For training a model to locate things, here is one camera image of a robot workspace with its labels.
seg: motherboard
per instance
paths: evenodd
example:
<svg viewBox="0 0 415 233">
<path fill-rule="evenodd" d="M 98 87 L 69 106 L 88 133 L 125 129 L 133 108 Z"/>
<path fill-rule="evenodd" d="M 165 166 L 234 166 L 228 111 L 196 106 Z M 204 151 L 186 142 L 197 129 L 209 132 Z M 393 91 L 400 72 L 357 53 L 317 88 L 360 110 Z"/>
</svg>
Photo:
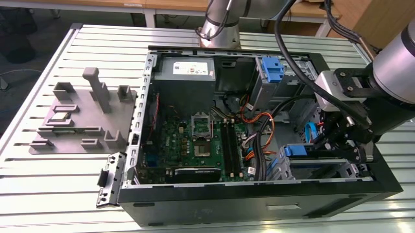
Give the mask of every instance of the motherboard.
<svg viewBox="0 0 415 233">
<path fill-rule="evenodd" d="M 242 166 L 241 149 L 237 146 L 242 138 L 242 123 L 196 119 L 165 121 L 157 153 L 144 155 L 146 167 L 140 170 L 141 182 L 174 183 L 173 178 L 182 174 L 184 177 L 208 181 L 217 178 L 216 182 L 248 181 L 248 168 Z"/>
</svg>

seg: red wire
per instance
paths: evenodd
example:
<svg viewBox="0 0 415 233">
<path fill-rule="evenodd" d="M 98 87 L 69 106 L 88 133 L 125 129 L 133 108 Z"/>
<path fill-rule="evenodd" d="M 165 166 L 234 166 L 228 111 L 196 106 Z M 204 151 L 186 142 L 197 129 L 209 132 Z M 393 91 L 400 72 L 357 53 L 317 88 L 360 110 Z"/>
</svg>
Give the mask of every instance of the red wire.
<svg viewBox="0 0 415 233">
<path fill-rule="evenodd" d="M 160 106 L 160 96 L 158 96 L 158 94 L 157 94 L 156 102 L 157 102 L 156 113 L 154 113 L 153 121 L 150 122 L 150 129 L 149 129 L 149 134 L 148 134 L 146 141 L 149 140 L 150 134 L 153 132 L 154 123 L 156 123 L 156 120 L 157 120 L 157 113 L 158 113 L 158 106 Z"/>
</svg>

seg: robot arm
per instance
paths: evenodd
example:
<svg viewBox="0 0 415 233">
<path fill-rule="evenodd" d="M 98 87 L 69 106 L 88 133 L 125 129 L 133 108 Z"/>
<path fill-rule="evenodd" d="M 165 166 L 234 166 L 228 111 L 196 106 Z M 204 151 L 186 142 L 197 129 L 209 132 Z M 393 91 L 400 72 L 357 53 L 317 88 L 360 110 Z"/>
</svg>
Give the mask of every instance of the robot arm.
<svg viewBox="0 0 415 233">
<path fill-rule="evenodd" d="M 200 30 L 196 29 L 200 45 L 208 48 L 238 47 L 238 18 L 269 19 L 285 3 L 286 0 L 210 0 L 205 23 Z"/>
</svg>

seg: orange wire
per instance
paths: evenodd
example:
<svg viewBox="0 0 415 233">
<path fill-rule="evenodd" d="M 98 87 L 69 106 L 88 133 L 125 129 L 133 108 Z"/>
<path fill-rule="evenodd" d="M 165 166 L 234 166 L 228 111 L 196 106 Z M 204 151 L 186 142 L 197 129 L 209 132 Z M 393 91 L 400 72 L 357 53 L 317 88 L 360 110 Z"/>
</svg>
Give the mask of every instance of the orange wire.
<svg viewBox="0 0 415 233">
<path fill-rule="evenodd" d="M 246 104 L 248 104 L 248 101 L 249 101 L 249 96 L 246 96 L 246 102 L 245 102 L 244 106 L 241 106 L 241 108 L 240 108 L 240 118 L 241 118 L 241 120 L 242 120 L 245 123 L 254 123 L 254 122 L 260 119 L 261 116 L 266 116 L 266 117 L 269 118 L 270 125 L 272 125 L 272 131 L 270 131 L 268 140 L 266 140 L 266 142 L 265 142 L 265 145 L 262 146 L 262 150 L 264 150 L 264 149 L 268 147 L 268 145 L 269 145 L 269 143 L 270 143 L 270 140 L 272 140 L 272 136 L 273 136 L 273 130 L 274 130 L 273 117 L 272 117 L 272 115 L 270 115 L 269 113 L 260 113 L 260 114 L 257 114 L 257 115 L 253 117 L 253 119 L 250 119 L 250 120 L 249 120 L 249 119 L 245 119 L 245 117 L 244 117 L 244 108 L 245 108 L 245 106 L 246 106 Z M 249 155 L 250 155 L 250 158 L 254 156 L 254 155 L 253 155 L 253 151 L 249 152 L 249 154 L 246 155 L 245 158 L 248 158 Z"/>
<path fill-rule="evenodd" d="M 264 151 L 264 154 L 276 154 L 276 152 L 273 152 L 273 151 Z M 248 153 L 248 155 L 246 155 L 246 157 L 245 157 L 245 160 L 249 160 L 249 159 L 252 159 L 254 157 L 254 154 L 253 154 L 253 151 L 250 151 L 249 153 Z"/>
</svg>

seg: table surface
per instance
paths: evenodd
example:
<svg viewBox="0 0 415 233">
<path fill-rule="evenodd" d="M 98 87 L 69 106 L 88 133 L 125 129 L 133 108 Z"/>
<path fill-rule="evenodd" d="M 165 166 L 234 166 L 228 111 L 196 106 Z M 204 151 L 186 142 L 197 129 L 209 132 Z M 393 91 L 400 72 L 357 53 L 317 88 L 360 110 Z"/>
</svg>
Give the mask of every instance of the table surface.
<svg viewBox="0 0 415 233">
<path fill-rule="evenodd" d="M 331 69 L 363 68 L 365 61 L 343 39 L 284 36 L 289 51 L 320 53 Z M 241 33 L 241 48 L 277 50 L 268 34 Z M 121 208 L 96 209 L 97 176 L 106 154 L 28 153 L 54 100 L 57 82 L 88 88 L 84 67 L 100 69 L 109 89 L 129 85 L 140 93 L 148 45 L 197 46 L 192 30 L 84 25 L 72 29 L 0 139 L 0 228 L 6 232 L 109 232 L 140 230 Z M 415 231 L 415 124 L 387 133 L 377 147 L 404 189 L 331 218 L 150 227 L 161 232 L 403 232 Z"/>
<path fill-rule="evenodd" d="M 208 0 L 13 0 L 21 2 L 45 2 L 56 4 L 78 4 L 92 6 L 116 6 L 116 7 L 140 7 L 170 9 L 170 10 L 189 10 L 189 11 L 205 11 L 208 6 Z M 292 9 L 293 17 L 325 17 L 325 10 L 319 8 L 317 3 L 300 2 L 293 5 Z M 341 14 L 335 7 L 332 7 L 332 14 L 335 17 L 340 17 Z"/>
</svg>

